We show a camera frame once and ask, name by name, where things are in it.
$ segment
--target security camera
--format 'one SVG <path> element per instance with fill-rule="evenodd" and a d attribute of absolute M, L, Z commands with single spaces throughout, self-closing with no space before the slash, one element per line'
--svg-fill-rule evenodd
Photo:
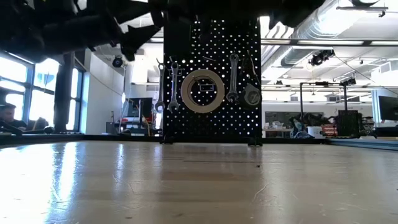
<path fill-rule="evenodd" d="M 120 68 L 123 66 L 123 57 L 121 55 L 117 55 L 114 57 L 112 62 L 113 67 Z"/>

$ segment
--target desk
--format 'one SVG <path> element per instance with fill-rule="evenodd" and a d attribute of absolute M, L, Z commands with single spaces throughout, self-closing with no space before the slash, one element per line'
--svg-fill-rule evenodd
<path fill-rule="evenodd" d="M 397 223 L 398 153 L 391 151 L 324 144 L 300 150 L 265 144 L 256 153 L 246 144 L 16 144 L 0 150 L 0 161 L 10 161 L 1 164 L 6 215 L 0 223 Z M 390 175 L 374 175 L 380 170 Z M 49 203 L 54 188 L 62 194 Z"/>
<path fill-rule="evenodd" d="M 290 133 L 292 130 L 291 129 L 263 129 L 262 130 L 264 132 L 264 138 L 267 137 L 267 132 L 281 132 L 282 133 L 282 137 L 286 138 L 286 133 Z"/>
<path fill-rule="evenodd" d="M 139 121 L 126 121 L 121 124 L 107 122 L 106 125 L 106 132 L 110 134 L 118 134 L 119 127 L 123 127 L 123 129 L 130 129 L 131 134 L 144 134 L 148 136 L 148 125 L 146 123 L 140 123 Z M 155 129 L 155 125 L 152 123 L 149 123 L 149 131 L 151 135 L 162 133 L 162 130 Z"/>

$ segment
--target red object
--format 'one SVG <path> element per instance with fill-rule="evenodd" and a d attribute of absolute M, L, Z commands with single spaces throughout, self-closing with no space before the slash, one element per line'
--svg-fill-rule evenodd
<path fill-rule="evenodd" d="M 337 128 L 333 124 L 322 125 L 322 131 L 326 136 L 337 136 Z"/>

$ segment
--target monitor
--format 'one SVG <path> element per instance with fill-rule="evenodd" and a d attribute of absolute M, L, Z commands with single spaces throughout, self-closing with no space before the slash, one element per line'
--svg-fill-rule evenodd
<path fill-rule="evenodd" d="M 380 119 L 398 121 L 398 98 L 379 96 Z"/>
<path fill-rule="evenodd" d="M 140 100 L 142 101 L 142 115 L 146 118 L 150 118 L 152 116 L 152 98 L 130 98 L 128 101 L 129 109 L 127 117 L 138 118 Z"/>

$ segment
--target person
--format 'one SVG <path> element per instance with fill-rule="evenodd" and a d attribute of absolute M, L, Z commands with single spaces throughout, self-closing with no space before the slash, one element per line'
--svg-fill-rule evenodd
<path fill-rule="evenodd" d="M 18 121 L 14 119 L 15 115 L 15 105 L 10 103 L 6 103 L 5 105 L 0 106 L 0 120 L 3 120 L 7 124 L 14 126 L 22 131 L 26 130 L 26 123 L 23 121 Z"/>

